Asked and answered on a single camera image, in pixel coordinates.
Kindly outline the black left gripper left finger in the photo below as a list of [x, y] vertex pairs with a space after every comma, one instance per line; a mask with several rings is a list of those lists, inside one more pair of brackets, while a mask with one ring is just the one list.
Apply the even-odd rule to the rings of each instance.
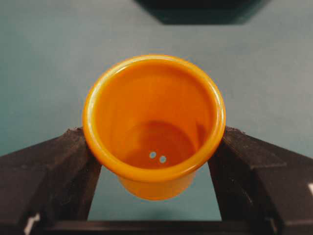
[[101, 166], [82, 128], [0, 158], [0, 232], [24, 235], [31, 218], [87, 220]]

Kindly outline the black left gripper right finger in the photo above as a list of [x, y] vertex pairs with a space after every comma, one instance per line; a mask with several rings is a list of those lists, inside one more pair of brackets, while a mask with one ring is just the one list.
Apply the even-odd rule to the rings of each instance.
[[312, 234], [312, 158], [226, 127], [208, 165], [222, 220], [258, 235]]

